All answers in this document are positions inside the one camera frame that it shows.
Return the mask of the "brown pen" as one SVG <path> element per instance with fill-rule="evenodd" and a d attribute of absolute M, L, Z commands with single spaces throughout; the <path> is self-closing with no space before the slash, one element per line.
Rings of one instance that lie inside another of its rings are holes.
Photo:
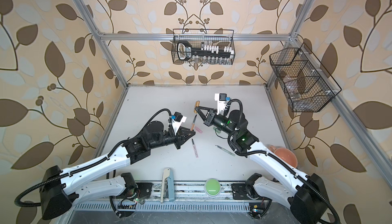
<path fill-rule="evenodd" d="M 192 124 L 191 124 L 191 131 L 194 131 L 194 127 L 195 127 L 195 122 L 196 122 L 196 119 L 197 119 L 197 114 L 195 115 L 195 117 L 194 117 L 194 119 L 193 119 L 193 121 L 192 121 Z"/>

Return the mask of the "brown pen cap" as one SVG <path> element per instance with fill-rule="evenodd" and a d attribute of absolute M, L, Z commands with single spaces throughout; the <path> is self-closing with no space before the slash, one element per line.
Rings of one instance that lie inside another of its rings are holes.
<path fill-rule="evenodd" d="M 197 113 L 197 112 L 196 112 L 196 108 L 199 107 L 199 105 L 200 105 L 200 101 L 196 101 L 196 103 L 195 103 L 195 108 L 194 108 L 194 113 L 195 113 L 195 114 Z"/>

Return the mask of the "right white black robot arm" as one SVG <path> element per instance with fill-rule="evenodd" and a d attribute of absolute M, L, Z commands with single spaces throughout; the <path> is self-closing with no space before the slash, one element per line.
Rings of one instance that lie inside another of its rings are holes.
<path fill-rule="evenodd" d="M 270 181 L 261 174 L 253 174 L 248 179 L 250 198 L 267 197 L 285 206 L 301 224 L 324 224 L 322 216 L 327 210 L 333 216 L 333 223 L 341 223 L 324 181 L 317 174 L 309 176 L 291 166 L 260 142 L 247 128 L 239 99 L 218 100 L 217 106 L 216 109 L 197 106 L 195 111 L 204 125 L 214 126 L 228 135 L 227 143 L 236 155 L 248 157 L 276 179 Z"/>

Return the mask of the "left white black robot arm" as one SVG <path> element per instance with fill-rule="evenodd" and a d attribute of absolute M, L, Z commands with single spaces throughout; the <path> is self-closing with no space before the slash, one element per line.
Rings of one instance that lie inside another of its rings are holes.
<path fill-rule="evenodd" d="M 170 113 L 165 130 L 162 122 L 151 117 L 136 136 L 118 142 L 109 153 L 63 170 L 49 168 L 43 181 L 20 193 L 14 203 L 21 208 L 40 207 L 42 219 L 51 220 L 84 201 L 128 194 L 137 188 L 131 173 L 98 178 L 149 157 L 152 149 L 173 144 L 179 150 L 195 135 L 181 125 L 185 121 L 181 113 Z"/>

